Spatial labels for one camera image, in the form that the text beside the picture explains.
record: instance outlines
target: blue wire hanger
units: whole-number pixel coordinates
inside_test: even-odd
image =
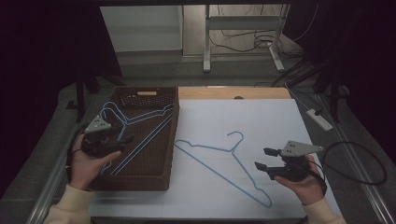
[[[256,181],[254,181],[253,177],[250,175],[250,173],[248,172],[248,170],[245,168],[245,166],[242,164],[242,162],[238,159],[238,157],[235,155],[235,151],[236,148],[239,146],[239,144],[244,140],[244,135],[240,132],[232,132],[232,133],[228,133],[227,136],[230,136],[231,134],[235,134],[235,133],[239,133],[241,135],[241,139],[235,144],[235,146],[233,146],[231,149],[225,149],[225,148],[220,148],[220,147],[211,147],[211,146],[205,146],[205,145],[193,145],[192,143],[190,143],[189,141],[186,140],[176,140],[175,141],[175,147],[177,147],[178,149],[180,149],[181,151],[185,152],[187,155],[189,155],[190,157],[192,157],[193,159],[195,159],[196,161],[200,162],[204,167],[206,167],[207,169],[209,169],[210,171],[212,171],[213,173],[215,173],[216,175],[220,176],[221,178],[223,178],[224,180],[226,180],[228,183],[230,183],[231,185],[233,185],[234,187],[236,187],[237,189],[241,190],[243,193],[245,193],[247,196],[249,196],[250,198],[252,198],[253,200],[255,200],[256,202],[262,204],[264,207],[267,208],[271,208],[272,206],[272,200],[271,197],[268,195],[267,192],[265,192],[264,189],[261,189],[259,187],[257,187]],[[223,151],[223,152],[231,152],[231,154],[233,155],[233,157],[236,159],[236,161],[239,163],[239,165],[244,169],[245,173],[248,175],[248,177],[250,178],[250,180],[253,182],[254,188],[256,190],[261,191],[267,198],[268,198],[268,202],[265,203],[263,201],[261,201],[260,199],[254,197],[253,195],[251,195],[250,193],[248,193],[247,191],[245,191],[244,189],[242,189],[241,187],[239,187],[238,185],[236,185],[233,181],[231,181],[230,179],[228,179],[227,177],[225,177],[224,175],[222,175],[221,173],[219,173],[218,171],[216,171],[215,169],[213,169],[212,167],[210,167],[209,165],[207,165],[206,163],[204,163],[203,161],[201,161],[200,159],[198,159],[197,157],[193,156],[192,154],[190,154],[190,152],[188,152],[187,150],[183,149],[182,147],[178,146],[177,143],[178,142],[183,142],[183,143],[187,143],[190,147],[204,147],[204,148],[208,148],[208,149],[213,149],[213,150],[218,150],[218,151]]]

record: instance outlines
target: table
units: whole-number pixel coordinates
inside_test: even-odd
[[[244,98],[244,99],[276,99],[275,101],[290,101],[290,95],[289,92],[286,89],[283,88],[222,88],[222,87],[216,87],[216,88],[179,88],[179,92],[180,92],[180,100],[193,100],[196,99],[198,101],[200,101],[199,99],[235,99],[233,101],[227,101],[228,103],[230,102],[245,102],[245,101],[241,101],[241,100],[237,100],[238,98]],[[278,110],[283,111],[283,113],[288,113],[288,111],[286,110]],[[176,154],[177,159],[180,159],[180,156],[182,157],[182,155],[180,154]],[[64,175],[64,161],[65,161],[65,154],[61,155],[61,157],[59,158],[59,160],[57,161],[57,164],[55,165],[46,186],[43,188],[42,194],[40,195],[39,199],[37,200],[37,203],[35,205],[34,210],[32,211],[31,216],[28,219],[29,223],[40,223],[42,221],[42,219],[45,217],[50,205],[51,205],[51,200],[53,197],[53,192],[58,188],[59,182],[60,182],[60,178],[62,178],[62,176]],[[98,192],[98,195],[100,196],[106,196],[105,192]],[[129,197],[129,196],[125,196],[124,193],[121,192],[121,195],[119,195],[121,198],[125,199],[125,197]],[[153,195],[151,193],[147,194],[146,192],[135,192],[134,193],[134,198],[135,197],[143,197],[140,198],[140,200],[146,200],[147,198],[152,199]],[[99,208],[95,208],[95,206],[97,205],[97,201],[94,200],[92,201],[92,207],[90,213],[93,214],[94,217],[99,216],[98,214],[105,214],[105,216],[112,216],[112,213],[104,213],[106,209],[106,204],[99,203]],[[123,205],[122,207],[124,208],[128,208],[127,204]],[[149,215],[147,215],[145,213],[145,217],[147,216],[152,216],[152,217],[156,217],[156,218],[187,218],[187,219],[195,219],[195,218],[203,218],[204,216],[206,216],[205,213],[202,213],[200,216],[196,216],[195,214],[192,214],[191,216],[187,216],[186,213],[184,213],[184,216],[175,214],[175,210],[170,210],[169,214],[171,215],[167,215],[167,216],[160,216],[158,213],[158,209],[159,206],[158,204],[154,204],[154,206],[142,206],[141,209],[139,210],[139,206],[135,206],[135,211],[136,212],[144,212],[144,211],[150,211]],[[125,210],[122,209],[117,209],[119,212],[116,214],[114,213],[113,215],[116,217],[124,217],[126,218],[126,216],[129,215],[125,215]],[[279,207],[279,205],[277,206],[277,212],[274,214],[277,214],[279,216],[280,213],[279,211],[282,210],[282,206]],[[217,218],[237,218],[237,217],[233,217],[233,216],[237,216],[238,214],[229,214],[226,217],[215,217],[212,216],[214,219]],[[264,218],[264,217],[257,217],[256,216],[247,216],[246,214],[243,216],[244,218]]]

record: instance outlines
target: wire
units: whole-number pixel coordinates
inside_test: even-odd
[[[314,17],[312,18],[311,22],[309,23],[308,28],[306,28],[305,32],[303,32],[302,35],[293,39],[293,42],[295,42],[295,41],[299,40],[301,37],[303,37],[306,34],[306,32],[308,32],[308,30],[311,28],[312,23],[314,23],[315,17],[317,16],[318,8],[319,8],[319,4],[317,4],[317,8],[315,9]]]
[[[308,62],[308,60],[307,60],[305,57],[303,57],[299,62],[297,62],[297,64],[295,64],[293,67],[291,67],[291,68],[288,69],[286,72],[284,72],[281,76],[279,76],[277,79],[275,79],[275,80],[273,81],[273,83],[271,84],[271,87],[276,87],[276,83],[277,83],[280,79],[286,77],[288,74],[290,74],[291,72],[295,71],[295,69],[301,67],[303,64],[305,64],[305,63],[307,63],[307,62]]]
[[[297,92],[299,92],[300,94],[302,94],[302,95],[308,97],[312,102],[314,102],[317,106],[319,106],[320,109],[319,109],[319,110],[316,110],[316,111],[322,111],[322,110],[323,110],[323,106],[322,106],[320,103],[318,103],[316,100],[314,100],[314,98],[312,98],[311,96],[309,96],[309,95],[306,94],[305,92],[299,91],[299,90],[297,90],[297,89],[294,89],[294,90],[297,91]]]
[[[377,161],[377,163],[380,165],[380,167],[381,167],[381,169],[382,169],[382,172],[383,172],[383,178],[382,178],[382,180],[377,181],[377,182],[368,182],[368,181],[359,180],[359,179],[357,179],[357,178],[348,176],[348,175],[344,174],[343,172],[341,172],[340,170],[335,169],[334,167],[330,166],[330,164],[328,164],[328,163],[326,162],[326,157],[327,157],[328,153],[329,153],[331,150],[334,149],[335,146],[340,145],[340,144],[350,144],[350,145],[353,145],[353,146],[356,146],[356,147],[360,147],[360,148],[362,148],[364,151],[366,151],[367,153],[369,153],[369,154]],[[355,181],[355,182],[358,182],[358,183],[361,183],[361,184],[366,184],[366,185],[382,185],[382,184],[384,184],[384,183],[388,180],[388,173],[387,173],[387,170],[385,169],[384,164],[382,164],[382,162],[379,160],[379,158],[378,158],[373,152],[371,152],[367,147],[364,147],[364,146],[362,146],[362,145],[360,145],[360,144],[357,144],[357,143],[354,143],[354,142],[341,141],[341,142],[336,142],[336,143],[330,145],[329,147],[327,147],[327,149],[326,149],[326,151],[324,152],[323,157],[322,157],[322,164],[326,165],[326,166],[329,167],[331,170],[335,171],[337,174],[343,176],[344,178],[349,179],[349,180],[352,180],[352,181]]]
[[[210,36],[209,36],[209,40],[216,47],[226,48],[226,49],[234,50],[234,51],[237,51],[237,52],[249,52],[249,51],[252,51],[252,50],[257,49],[259,47],[259,46],[254,46],[252,49],[233,49],[233,48],[230,48],[230,47],[225,46],[225,45],[219,45],[219,44],[214,43]]]
[[[291,95],[294,96],[294,99],[295,99],[298,103],[300,103],[301,105],[303,105],[303,106],[306,108],[306,110],[309,110],[308,106],[306,106],[305,104],[303,104],[303,102],[300,101],[300,99],[294,94],[294,92],[291,91],[291,90],[289,89],[288,84],[287,84],[287,80],[285,80],[285,87],[286,87],[286,89],[288,89],[288,91],[291,93]]]

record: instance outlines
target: white table surface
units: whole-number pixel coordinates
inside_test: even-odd
[[[154,219],[272,219],[303,217],[295,194],[267,173],[258,171],[254,161],[283,166],[280,157],[264,154],[263,148],[283,148],[289,140],[312,144],[294,100],[180,100],[175,140],[235,150],[257,186],[230,152],[205,147],[184,150],[236,186],[249,192],[256,202],[213,171],[177,147],[174,148],[170,187],[167,191],[100,191],[95,193],[89,213],[93,217]],[[341,216],[328,185],[326,194],[332,210]]]

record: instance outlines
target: human hand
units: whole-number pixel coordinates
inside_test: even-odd
[[[113,152],[100,159],[92,158],[81,150],[81,142],[83,137],[84,134],[81,134],[78,137],[76,143],[73,145],[70,187],[85,190],[99,175],[102,167],[106,163],[115,160],[121,154],[121,152]]]
[[[305,157],[309,161],[315,161],[314,157],[310,155]],[[318,167],[314,163],[309,162],[309,166],[313,172],[320,175]],[[275,180],[286,188],[293,190],[303,205],[316,203],[324,197],[320,182],[312,175],[299,182],[293,182],[281,176],[275,176]]]

